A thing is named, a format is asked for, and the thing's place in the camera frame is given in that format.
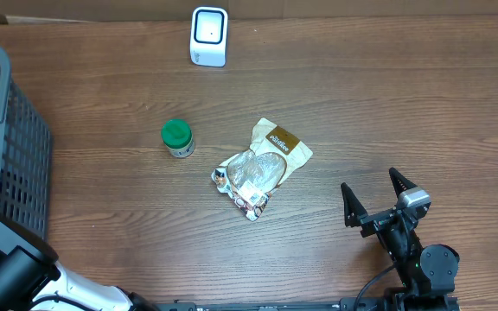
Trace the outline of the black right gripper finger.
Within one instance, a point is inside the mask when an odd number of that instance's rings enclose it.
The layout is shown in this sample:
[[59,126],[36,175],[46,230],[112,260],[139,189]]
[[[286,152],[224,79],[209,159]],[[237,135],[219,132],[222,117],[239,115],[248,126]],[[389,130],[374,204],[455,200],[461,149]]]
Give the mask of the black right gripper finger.
[[404,177],[396,168],[391,167],[389,169],[389,176],[393,184],[393,189],[396,193],[397,198],[403,198],[408,195],[408,190],[414,190],[418,186]]
[[350,186],[343,182],[341,184],[342,198],[344,204],[344,221],[346,227],[361,226],[361,221],[368,216],[367,210],[357,199]]

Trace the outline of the beige brown snack pouch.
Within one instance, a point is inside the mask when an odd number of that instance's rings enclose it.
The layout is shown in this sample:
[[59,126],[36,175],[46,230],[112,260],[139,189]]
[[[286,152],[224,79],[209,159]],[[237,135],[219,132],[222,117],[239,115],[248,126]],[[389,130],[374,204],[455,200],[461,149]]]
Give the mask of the beige brown snack pouch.
[[249,148],[221,163],[211,180],[247,219],[255,221],[278,188],[312,156],[298,137],[263,117],[252,128]]

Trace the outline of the green lid jar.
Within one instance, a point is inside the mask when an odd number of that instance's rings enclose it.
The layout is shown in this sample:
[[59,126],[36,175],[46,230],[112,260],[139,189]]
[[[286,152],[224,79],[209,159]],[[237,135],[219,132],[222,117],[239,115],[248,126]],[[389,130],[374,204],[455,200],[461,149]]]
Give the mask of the green lid jar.
[[195,150],[193,132],[182,119],[170,119],[161,130],[163,143],[170,154],[176,158],[186,158]]

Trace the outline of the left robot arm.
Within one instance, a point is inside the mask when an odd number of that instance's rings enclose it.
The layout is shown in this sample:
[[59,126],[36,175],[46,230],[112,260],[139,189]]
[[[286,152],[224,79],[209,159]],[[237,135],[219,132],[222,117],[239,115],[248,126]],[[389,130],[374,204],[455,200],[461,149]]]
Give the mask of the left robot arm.
[[155,310],[134,292],[65,269],[41,238],[0,214],[0,310]]

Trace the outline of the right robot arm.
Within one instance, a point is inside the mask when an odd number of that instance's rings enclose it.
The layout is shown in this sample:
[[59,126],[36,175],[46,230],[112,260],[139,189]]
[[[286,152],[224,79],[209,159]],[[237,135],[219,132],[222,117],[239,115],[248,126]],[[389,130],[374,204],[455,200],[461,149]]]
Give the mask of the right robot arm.
[[[460,256],[445,244],[423,246],[415,232],[418,222],[428,213],[431,196],[405,178],[396,168],[389,176],[397,197],[393,207],[370,214],[350,186],[341,184],[346,227],[359,227],[361,236],[376,236],[392,264],[368,281],[354,298],[340,300],[341,310],[458,310],[455,277]],[[384,290],[382,297],[365,294],[383,276],[395,270],[401,281],[398,288]]]

